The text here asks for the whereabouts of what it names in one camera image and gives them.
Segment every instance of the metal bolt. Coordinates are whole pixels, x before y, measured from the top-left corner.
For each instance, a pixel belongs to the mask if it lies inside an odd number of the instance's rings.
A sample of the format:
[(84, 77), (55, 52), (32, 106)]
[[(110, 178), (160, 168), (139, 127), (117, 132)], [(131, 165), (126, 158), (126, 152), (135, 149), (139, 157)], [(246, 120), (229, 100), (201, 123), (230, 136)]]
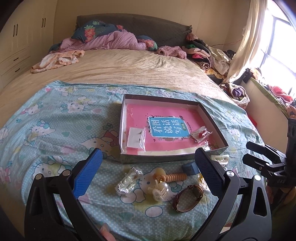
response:
[(37, 174), (37, 175), (35, 176), (35, 179), (36, 179), (36, 180), (39, 180), (39, 179), (41, 179), (41, 177), (42, 177), (41, 174)]
[(227, 176), (233, 177), (234, 176), (234, 172), (233, 171), (227, 171), (226, 172)]
[(71, 173), (71, 171), (70, 170), (64, 170), (63, 171), (63, 176), (69, 176), (70, 175), (70, 173)]
[(260, 181), (261, 180), (261, 177), (259, 175), (255, 175), (254, 178), (257, 180), (257, 181)]

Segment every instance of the open box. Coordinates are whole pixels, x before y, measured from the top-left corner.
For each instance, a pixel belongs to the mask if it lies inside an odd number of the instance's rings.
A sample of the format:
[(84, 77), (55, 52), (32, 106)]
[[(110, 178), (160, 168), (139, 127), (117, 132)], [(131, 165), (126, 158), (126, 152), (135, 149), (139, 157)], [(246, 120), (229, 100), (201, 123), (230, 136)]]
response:
[(211, 147), (206, 152), (220, 155), (227, 141), (199, 102), (126, 94), (120, 120), (121, 154), (138, 161), (194, 159), (195, 150), (204, 147), (205, 141), (197, 143), (189, 134), (201, 126), (212, 132), (205, 140)]

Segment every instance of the blue cube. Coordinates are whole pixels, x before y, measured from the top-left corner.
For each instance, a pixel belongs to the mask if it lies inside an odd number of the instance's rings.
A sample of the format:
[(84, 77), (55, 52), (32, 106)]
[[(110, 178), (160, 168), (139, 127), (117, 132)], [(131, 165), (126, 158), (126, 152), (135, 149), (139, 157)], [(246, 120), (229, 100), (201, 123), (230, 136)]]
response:
[(197, 173), (200, 173), (195, 161), (186, 163), (182, 165), (183, 172), (187, 174), (187, 176), (193, 176)]

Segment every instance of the white cabinet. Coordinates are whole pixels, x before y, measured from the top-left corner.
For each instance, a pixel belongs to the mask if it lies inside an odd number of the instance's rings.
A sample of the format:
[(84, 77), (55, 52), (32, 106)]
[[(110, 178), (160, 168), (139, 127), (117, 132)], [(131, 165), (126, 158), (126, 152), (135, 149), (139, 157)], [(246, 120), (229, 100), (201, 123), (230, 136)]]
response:
[(53, 44), (57, 0), (24, 0), (0, 32), (0, 89), (41, 61)]

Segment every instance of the beige curtain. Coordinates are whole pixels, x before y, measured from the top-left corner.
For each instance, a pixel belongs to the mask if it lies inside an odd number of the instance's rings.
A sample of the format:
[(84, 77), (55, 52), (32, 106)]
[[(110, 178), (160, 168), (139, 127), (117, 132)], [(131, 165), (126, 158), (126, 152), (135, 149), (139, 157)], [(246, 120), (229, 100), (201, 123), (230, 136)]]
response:
[(233, 82), (238, 79), (249, 67), (250, 62), (259, 50), (264, 15), (267, 10), (267, 0), (251, 0), (247, 25), (241, 45), (233, 57), (227, 78), (223, 83)]

